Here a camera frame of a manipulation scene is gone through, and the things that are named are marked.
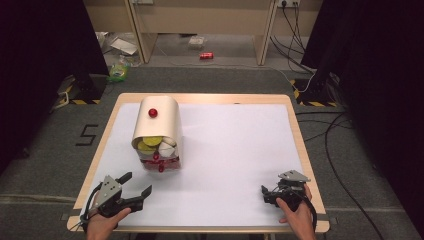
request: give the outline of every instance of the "cable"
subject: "cable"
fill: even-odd
[[[327,131],[325,132],[325,152],[327,155],[327,159],[330,163],[331,169],[334,172],[334,175],[336,176],[337,180],[339,181],[340,185],[343,187],[343,189],[346,191],[346,193],[349,195],[349,197],[355,202],[356,206],[358,206],[358,208],[361,210],[361,212],[364,214],[364,216],[367,218],[367,220],[371,223],[371,225],[373,226],[374,230],[376,231],[376,233],[378,234],[379,238],[381,240],[384,240],[383,235],[381,234],[380,230],[378,230],[377,226],[374,224],[374,222],[372,221],[372,219],[368,216],[368,214],[365,212],[365,210],[362,208],[362,206],[359,204],[359,202],[353,197],[353,195],[350,193],[350,191],[347,189],[347,187],[344,185],[343,181],[341,180],[339,174],[337,173],[336,168],[334,167],[333,161],[331,160],[330,157],[330,153],[328,150],[328,133],[330,132],[332,126],[334,125],[334,123],[337,121],[337,119],[339,119],[340,117],[342,117],[345,113],[340,114],[339,116],[337,116],[331,123],[331,125],[328,127]]]
[[[292,70],[293,72],[296,72],[296,73],[301,73],[301,74],[312,74],[312,73],[313,73],[311,70],[307,69],[305,66],[301,65],[300,63],[296,62],[296,61],[295,61],[292,57],[290,57],[287,53],[285,53],[283,50],[281,50],[281,49],[277,46],[277,44],[274,42],[274,40],[272,39],[272,37],[270,37],[270,40],[271,40],[272,44],[274,44],[274,46],[275,46],[275,48],[277,49],[277,51],[278,51],[281,55],[283,55],[284,57],[286,57],[286,58],[287,58],[287,61],[291,61],[291,62],[293,62],[293,63],[294,63],[294,64],[296,64],[299,68],[302,68],[302,69],[303,69],[303,70],[305,70],[306,72],[298,72],[298,71],[293,70],[293,69],[291,68],[291,66],[290,66],[290,63],[289,63],[290,70]]]

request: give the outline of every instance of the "hand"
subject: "hand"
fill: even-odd
[[[305,193],[309,200],[312,199],[312,194],[309,187],[305,184]],[[286,202],[281,198],[277,198],[277,204],[283,210],[285,218],[280,219],[280,223],[288,222],[296,236],[301,240],[315,240],[315,232],[312,227],[311,210],[304,201],[299,204],[299,207],[293,212]]]
[[[100,214],[92,215],[87,227],[87,240],[106,240],[118,222],[131,213],[131,208],[125,208],[113,217],[105,218]]]

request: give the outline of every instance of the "red object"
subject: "red object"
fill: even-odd
[[[206,52],[200,54],[200,59],[212,59],[213,58],[213,52]]]
[[[151,108],[151,109],[149,110],[149,116],[150,116],[151,118],[155,118],[155,117],[157,117],[157,116],[158,116],[158,110],[156,110],[156,109],[154,109],[154,108]]]
[[[158,152],[155,152],[155,153],[153,154],[153,159],[154,159],[154,160],[158,160],[158,159],[159,159],[159,153],[158,153]]]

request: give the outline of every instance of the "black cable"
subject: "black cable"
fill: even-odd
[[[286,21],[287,21],[287,23],[289,24],[289,27],[290,27],[290,29],[291,29],[291,31],[292,31],[292,33],[293,33],[293,38],[294,38],[295,42],[296,42],[296,43],[297,43],[297,45],[299,45],[299,46],[300,46],[303,50],[305,50],[305,49],[303,48],[302,44],[300,43],[300,42],[301,42],[301,40],[297,37],[296,31],[293,29],[293,27],[292,27],[292,25],[291,25],[291,22],[290,22],[289,18],[287,17],[287,15],[286,15],[286,11],[285,11],[284,9],[285,9],[285,7],[283,7],[283,14],[284,14],[284,18],[286,18]]]
[[[283,50],[281,50],[277,44],[274,42],[274,40],[270,37],[271,42],[274,44],[275,48],[277,49],[277,51],[283,55],[284,57],[286,57],[289,61],[293,62],[294,64],[296,64],[298,67],[302,68],[303,70],[305,70],[306,72],[297,72],[297,73],[302,73],[302,74],[312,74],[313,72],[309,69],[307,69],[306,67],[302,66],[301,64],[299,64],[298,62],[296,62],[293,58],[291,58],[290,56],[288,56]]]
[[[297,122],[317,122],[317,123],[331,124],[331,122],[325,122],[325,121],[320,121],[320,120],[299,120]],[[342,123],[342,122],[339,122],[337,124],[333,124],[333,126],[342,127],[342,128],[346,128],[346,129],[354,129],[354,127],[347,127],[347,126],[340,125],[340,123]]]
[[[280,44],[282,47],[284,47],[284,48],[287,48],[287,49],[290,49],[289,47],[287,47],[286,45],[284,45],[283,43],[281,43],[280,41],[278,41],[278,39],[277,39],[277,37],[276,36],[274,36],[274,38],[275,38],[275,41],[278,43],[278,44]],[[301,51],[297,51],[297,50],[295,50],[295,49],[292,49],[292,51],[293,52],[297,52],[297,53],[299,53],[299,54],[305,54],[305,53],[303,53],[303,52],[301,52]]]
[[[361,210],[361,212],[364,214],[364,216],[368,219],[368,221],[371,223],[371,225],[373,226],[374,230],[377,232],[379,238],[381,240],[384,240],[383,235],[381,234],[380,230],[378,230],[377,226],[374,224],[374,222],[372,221],[372,219],[368,216],[368,214],[365,212],[365,210],[362,208],[362,206],[359,204],[359,202],[353,197],[353,195],[350,193],[350,191],[347,189],[347,187],[344,185],[343,181],[341,180],[339,174],[337,173],[336,168],[333,165],[333,161],[331,160],[330,154],[329,154],[329,150],[328,150],[328,133],[330,132],[332,125],[337,121],[337,119],[339,119],[341,116],[343,116],[344,113],[340,114],[339,116],[337,116],[333,121],[332,124],[328,127],[327,131],[325,132],[325,152],[327,155],[327,159],[330,163],[331,169],[334,172],[334,175],[336,176],[337,180],[339,181],[340,185],[343,187],[343,189],[346,191],[346,193],[349,195],[349,197],[355,202],[356,206],[358,206],[358,208]]]
[[[333,126],[339,126],[339,127],[348,128],[348,127],[345,127],[345,126],[341,126],[341,125],[339,125],[339,124],[337,124],[337,125],[333,125]],[[318,134],[318,135],[315,135],[315,136],[313,136],[313,137],[307,138],[307,139],[305,139],[305,140],[303,140],[303,141],[304,141],[304,142],[307,142],[307,141],[310,141],[310,140],[315,139],[315,138],[317,138],[317,137],[320,137],[320,136],[322,136],[322,135],[324,135],[324,134],[325,134],[325,132],[320,133],[320,134]]]

